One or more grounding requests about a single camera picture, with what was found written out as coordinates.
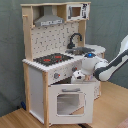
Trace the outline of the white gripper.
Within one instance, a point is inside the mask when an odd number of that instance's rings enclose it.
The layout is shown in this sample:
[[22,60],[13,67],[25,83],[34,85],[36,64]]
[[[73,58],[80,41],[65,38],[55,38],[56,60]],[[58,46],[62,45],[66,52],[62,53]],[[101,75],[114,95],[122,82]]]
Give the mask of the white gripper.
[[81,71],[75,71],[72,75],[73,83],[82,83],[85,80],[85,75]]

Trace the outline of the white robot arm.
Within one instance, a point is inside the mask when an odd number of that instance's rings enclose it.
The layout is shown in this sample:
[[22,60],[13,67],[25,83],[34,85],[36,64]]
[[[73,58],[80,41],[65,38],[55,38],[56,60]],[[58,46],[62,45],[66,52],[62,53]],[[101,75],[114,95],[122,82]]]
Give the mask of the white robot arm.
[[71,82],[79,83],[94,76],[98,81],[107,81],[110,77],[128,62],[128,35],[122,40],[118,55],[108,62],[94,53],[86,53],[82,59],[79,71],[73,73]]

